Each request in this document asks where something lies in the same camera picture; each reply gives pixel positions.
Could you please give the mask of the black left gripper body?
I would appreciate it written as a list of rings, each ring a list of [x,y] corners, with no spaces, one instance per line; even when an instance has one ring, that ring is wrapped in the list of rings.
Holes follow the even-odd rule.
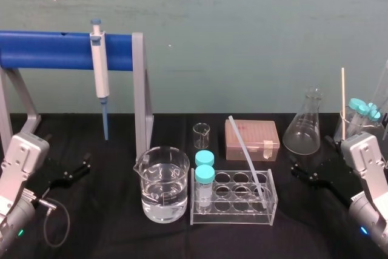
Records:
[[[25,188],[42,198],[50,189],[52,182],[62,178],[62,166],[59,161],[46,158],[42,166],[36,170],[25,184]]]

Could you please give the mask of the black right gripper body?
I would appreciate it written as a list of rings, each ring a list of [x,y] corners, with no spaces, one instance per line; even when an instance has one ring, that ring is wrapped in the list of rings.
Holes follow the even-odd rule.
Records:
[[[344,161],[334,161],[330,164],[329,181],[336,197],[342,203],[352,203],[352,198],[361,192],[358,176]]]

